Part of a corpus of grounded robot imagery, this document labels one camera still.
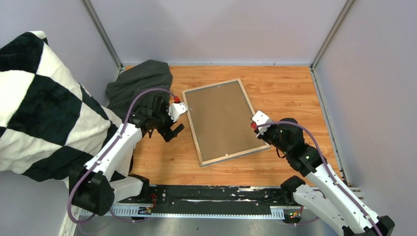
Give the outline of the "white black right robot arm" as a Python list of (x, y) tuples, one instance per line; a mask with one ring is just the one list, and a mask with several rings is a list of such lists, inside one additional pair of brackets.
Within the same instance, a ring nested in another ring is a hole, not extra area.
[(318, 188), (293, 176), (281, 184), (283, 203), (307, 207), (340, 236), (392, 234), (394, 221), (380, 216), (353, 193), (327, 162), (310, 131), (293, 118), (273, 121), (261, 111), (251, 120), (257, 138), (282, 152), (289, 165)]

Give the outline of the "wooden photo frame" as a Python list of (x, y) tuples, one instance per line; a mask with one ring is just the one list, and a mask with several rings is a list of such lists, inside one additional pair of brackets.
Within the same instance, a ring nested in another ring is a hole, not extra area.
[(254, 108), (240, 79), (182, 91), (200, 166), (269, 149), (250, 126)]

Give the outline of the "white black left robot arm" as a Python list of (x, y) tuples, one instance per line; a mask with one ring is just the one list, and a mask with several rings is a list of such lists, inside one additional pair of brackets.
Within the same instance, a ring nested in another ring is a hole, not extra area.
[(139, 175), (117, 174), (122, 161), (133, 158), (136, 144), (146, 134), (156, 130), (169, 142), (184, 129), (181, 123), (171, 127), (179, 117), (188, 112), (188, 107), (178, 97), (169, 104), (156, 95), (152, 104), (135, 113), (129, 109), (127, 123), (120, 125), (109, 142), (83, 166), (69, 172), (69, 206), (80, 207), (94, 215), (103, 216), (121, 200), (133, 198), (145, 203), (151, 198), (149, 180)]

